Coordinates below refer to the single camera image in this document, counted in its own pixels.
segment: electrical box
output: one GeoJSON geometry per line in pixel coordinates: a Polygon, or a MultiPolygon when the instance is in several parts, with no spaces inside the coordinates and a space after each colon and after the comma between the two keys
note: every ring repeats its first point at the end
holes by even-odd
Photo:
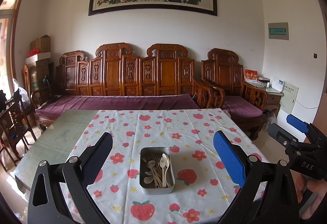
{"type": "Polygon", "coordinates": [[[298,95],[299,88],[291,85],[290,83],[285,82],[283,93],[284,96],[281,98],[281,110],[285,111],[288,114],[292,113],[296,97],[298,95]]]}

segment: blue gripper pad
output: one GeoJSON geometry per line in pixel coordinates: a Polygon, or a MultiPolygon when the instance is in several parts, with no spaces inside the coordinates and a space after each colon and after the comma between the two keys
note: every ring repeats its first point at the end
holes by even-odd
{"type": "Polygon", "coordinates": [[[232,144],[222,131],[217,131],[214,135],[214,148],[232,181],[242,188],[246,180],[244,165],[237,157],[232,144]]]}

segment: tablecloth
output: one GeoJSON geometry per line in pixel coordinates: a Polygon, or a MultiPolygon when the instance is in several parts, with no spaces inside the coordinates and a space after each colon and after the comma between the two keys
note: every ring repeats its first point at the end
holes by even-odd
{"type": "MultiPolygon", "coordinates": [[[[100,110],[70,156],[81,155],[104,132],[112,134],[112,151],[87,187],[111,224],[200,223],[221,216],[239,190],[213,147],[213,135],[220,129],[247,155],[267,161],[220,109],[100,110]],[[169,148],[176,184],[170,194],[145,195],[139,185],[140,151],[157,146],[169,148]]],[[[81,221],[64,184],[62,189],[73,217],[81,221]]],[[[263,190],[261,186],[256,198],[263,190]]]]}

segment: plastic bag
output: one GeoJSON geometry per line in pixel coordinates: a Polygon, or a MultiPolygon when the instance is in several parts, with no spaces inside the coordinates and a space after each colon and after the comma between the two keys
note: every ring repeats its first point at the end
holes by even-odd
{"type": "Polygon", "coordinates": [[[29,100],[27,91],[19,86],[16,79],[13,78],[12,82],[14,83],[15,92],[19,90],[19,93],[22,96],[22,104],[24,105],[24,108],[28,108],[31,105],[31,101],[29,100]]]}

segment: purple seat cushion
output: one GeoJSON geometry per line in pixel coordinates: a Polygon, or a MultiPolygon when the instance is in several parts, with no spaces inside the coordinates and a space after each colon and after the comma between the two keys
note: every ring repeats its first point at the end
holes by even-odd
{"type": "Polygon", "coordinates": [[[36,114],[59,117],[65,110],[187,110],[199,109],[189,94],[175,96],[64,96],[36,114]]]}
{"type": "Polygon", "coordinates": [[[252,118],[262,115],[262,110],[240,96],[226,96],[222,110],[231,115],[231,119],[252,118]]]}

